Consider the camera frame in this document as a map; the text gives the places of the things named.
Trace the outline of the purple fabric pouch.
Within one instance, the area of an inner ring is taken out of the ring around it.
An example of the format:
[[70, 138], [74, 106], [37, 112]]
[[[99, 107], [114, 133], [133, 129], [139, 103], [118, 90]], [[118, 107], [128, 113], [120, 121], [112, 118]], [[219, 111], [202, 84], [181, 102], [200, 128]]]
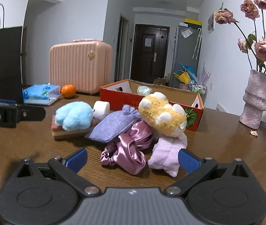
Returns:
[[122, 110], [114, 111], [106, 116], [86, 135], [86, 138], [101, 143], [109, 143], [140, 120], [141, 116], [137, 109], [124, 105]]

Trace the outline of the pink ribbed suitcase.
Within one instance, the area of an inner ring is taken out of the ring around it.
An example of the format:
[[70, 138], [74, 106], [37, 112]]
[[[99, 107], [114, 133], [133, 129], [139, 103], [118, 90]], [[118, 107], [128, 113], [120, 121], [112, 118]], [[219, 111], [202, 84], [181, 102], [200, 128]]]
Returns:
[[79, 39], [49, 50], [49, 83], [72, 84], [77, 92], [95, 94], [111, 81], [111, 45], [96, 39]]

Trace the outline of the pink layered sponge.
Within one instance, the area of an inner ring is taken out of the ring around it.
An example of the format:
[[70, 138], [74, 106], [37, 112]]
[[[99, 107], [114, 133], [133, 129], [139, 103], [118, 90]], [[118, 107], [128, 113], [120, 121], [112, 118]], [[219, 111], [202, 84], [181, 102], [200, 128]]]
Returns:
[[87, 129], [66, 131], [61, 126], [58, 126], [55, 123], [55, 115], [53, 115], [52, 122], [51, 122], [51, 133], [52, 133], [52, 136], [55, 140], [85, 136], [98, 123], [99, 123], [99, 121], [93, 119], [91, 121], [91, 126]]

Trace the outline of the fallen rose petal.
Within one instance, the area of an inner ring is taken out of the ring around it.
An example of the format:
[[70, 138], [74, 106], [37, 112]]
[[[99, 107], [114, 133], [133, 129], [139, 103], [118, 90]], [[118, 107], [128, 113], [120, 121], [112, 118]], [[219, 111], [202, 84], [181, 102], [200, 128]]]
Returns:
[[257, 133], [256, 130], [251, 130], [251, 131], [250, 131], [250, 134], [251, 134], [252, 136], [255, 136], [255, 137], [258, 136], [258, 133]]

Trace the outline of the crinkled clear plastic bag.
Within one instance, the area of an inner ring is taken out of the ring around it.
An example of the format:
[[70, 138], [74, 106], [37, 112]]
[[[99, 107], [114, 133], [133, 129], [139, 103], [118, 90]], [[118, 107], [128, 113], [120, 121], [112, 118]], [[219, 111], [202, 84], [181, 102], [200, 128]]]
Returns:
[[139, 85], [137, 88], [137, 94], [142, 96], [147, 96], [152, 93], [152, 88], [146, 86], [146, 85]]

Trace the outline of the grey refrigerator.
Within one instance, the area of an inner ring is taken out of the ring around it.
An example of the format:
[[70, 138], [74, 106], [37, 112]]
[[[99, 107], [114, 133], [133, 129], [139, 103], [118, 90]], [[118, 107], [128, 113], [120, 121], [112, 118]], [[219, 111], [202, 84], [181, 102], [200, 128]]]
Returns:
[[177, 25], [170, 87], [179, 88], [180, 82], [174, 73], [180, 75], [187, 68], [194, 75], [197, 74], [201, 33], [200, 25], [182, 22]]

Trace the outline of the blue wet wipes pack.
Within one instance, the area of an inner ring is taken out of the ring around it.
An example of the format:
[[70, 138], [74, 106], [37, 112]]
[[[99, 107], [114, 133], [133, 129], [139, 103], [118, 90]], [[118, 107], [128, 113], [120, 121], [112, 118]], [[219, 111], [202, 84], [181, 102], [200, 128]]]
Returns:
[[60, 87], [51, 84], [32, 85], [23, 90], [23, 102], [28, 105], [50, 106], [60, 98]]

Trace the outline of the lilac fluffy towel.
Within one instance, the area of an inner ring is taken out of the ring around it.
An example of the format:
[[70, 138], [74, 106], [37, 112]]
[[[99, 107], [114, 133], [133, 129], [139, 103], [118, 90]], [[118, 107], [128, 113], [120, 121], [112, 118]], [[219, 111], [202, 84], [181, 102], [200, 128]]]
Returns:
[[178, 153], [187, 148], [187, 136], [183, 133], [178, 138], [160, 136], [153, 147], [148, 166], [155, 170], [164, 170], [171, 177], [176, 177], [179, 171]]

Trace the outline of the yellow bag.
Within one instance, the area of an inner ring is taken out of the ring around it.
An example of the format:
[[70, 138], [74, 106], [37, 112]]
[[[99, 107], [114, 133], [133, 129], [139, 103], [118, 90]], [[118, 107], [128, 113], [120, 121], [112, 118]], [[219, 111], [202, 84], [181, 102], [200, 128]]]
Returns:
[[181, 74], [180, 75], [178, 75], [177, 73], [173, 72], [173, 75], [182, 84], [187, 84], [190, 81], [190, 76], [189, 76], [188, 72], [181, 71]]

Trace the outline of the light blue plush toy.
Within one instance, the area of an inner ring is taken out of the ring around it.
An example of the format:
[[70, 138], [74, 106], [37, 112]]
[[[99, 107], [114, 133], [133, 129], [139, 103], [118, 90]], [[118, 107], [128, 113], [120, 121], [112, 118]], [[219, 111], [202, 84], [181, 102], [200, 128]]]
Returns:
[[91, 126], [93, 112], [85, 102], [70, 102], [56, 110], [54, 121], [65, 131], [85, 130]]

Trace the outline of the purple satin scrunchie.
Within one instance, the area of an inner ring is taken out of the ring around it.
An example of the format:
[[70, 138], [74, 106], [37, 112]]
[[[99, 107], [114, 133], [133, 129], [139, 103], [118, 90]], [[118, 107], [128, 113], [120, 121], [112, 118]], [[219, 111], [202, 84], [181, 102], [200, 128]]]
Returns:
[[143, 120], [136, 122], [125, 133], [107, 144], [101, 154], [103, 166], [118, 165], [131, 175], [139, 174], [146, 166], [143, 150], [149, 148], [153, 141], [152, 128]]

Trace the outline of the yellow white plush toy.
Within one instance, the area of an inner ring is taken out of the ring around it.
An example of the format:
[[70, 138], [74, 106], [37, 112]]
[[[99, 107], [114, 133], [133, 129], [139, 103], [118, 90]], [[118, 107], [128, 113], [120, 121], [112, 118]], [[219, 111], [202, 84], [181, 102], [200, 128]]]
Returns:
[[187, 115], [181, 105], [170, 104], [161, 92], [154, 92], [142, 98], [139, 103], [141, 118], [160, 134], [178, 138], [187, 127]]

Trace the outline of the dark entrance door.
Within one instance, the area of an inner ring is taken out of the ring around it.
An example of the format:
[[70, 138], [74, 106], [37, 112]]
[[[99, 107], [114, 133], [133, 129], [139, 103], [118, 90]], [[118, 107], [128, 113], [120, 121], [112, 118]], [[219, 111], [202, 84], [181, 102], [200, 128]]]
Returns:
[[153, 83], [163, 78], [167, 63], [170, 28], [167, 26], [136, 24], [130, 79]]

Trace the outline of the orange fruit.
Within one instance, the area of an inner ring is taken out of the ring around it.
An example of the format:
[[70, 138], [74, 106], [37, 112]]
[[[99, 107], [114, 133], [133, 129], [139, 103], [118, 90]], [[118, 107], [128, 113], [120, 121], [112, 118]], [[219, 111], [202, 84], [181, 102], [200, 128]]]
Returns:
[[70, 99], [76, 94], [76, 88], [72, 84], [64, 85], [61, 89], [61, 95], [63, 98]]

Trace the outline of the white cylinder sponge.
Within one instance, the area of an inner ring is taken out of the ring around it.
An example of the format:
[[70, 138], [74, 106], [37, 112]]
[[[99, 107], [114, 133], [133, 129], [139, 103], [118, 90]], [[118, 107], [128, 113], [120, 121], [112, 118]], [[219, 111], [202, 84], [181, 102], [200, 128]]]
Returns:
[[110, 114], [109, 102], [97, 100], [93, 106], [93, 118], [98, 121], [102, 121]]

